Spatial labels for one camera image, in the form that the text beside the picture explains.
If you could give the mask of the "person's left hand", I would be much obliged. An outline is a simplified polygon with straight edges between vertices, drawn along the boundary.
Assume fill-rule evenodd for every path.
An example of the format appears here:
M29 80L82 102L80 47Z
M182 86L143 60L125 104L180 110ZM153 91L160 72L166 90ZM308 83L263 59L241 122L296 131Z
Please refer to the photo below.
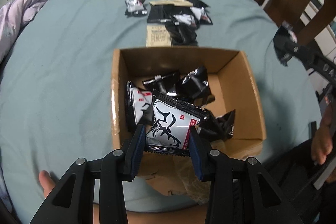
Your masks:
M42 170L39 172L39 183L43 188L43 196L46 198L53 188L55 187L55 182L52 180L50 174L46 170Z

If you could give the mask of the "person's right hand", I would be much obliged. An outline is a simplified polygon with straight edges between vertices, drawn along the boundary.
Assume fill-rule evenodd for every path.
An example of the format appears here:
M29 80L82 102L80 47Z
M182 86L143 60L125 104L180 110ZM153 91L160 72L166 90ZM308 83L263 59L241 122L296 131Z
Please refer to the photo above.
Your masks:
M311 158L319 165L323 165L327 156L333 150L333 141L330 128L333 121L333 107L327 106L323 113L318 130L315 132L311 143Z

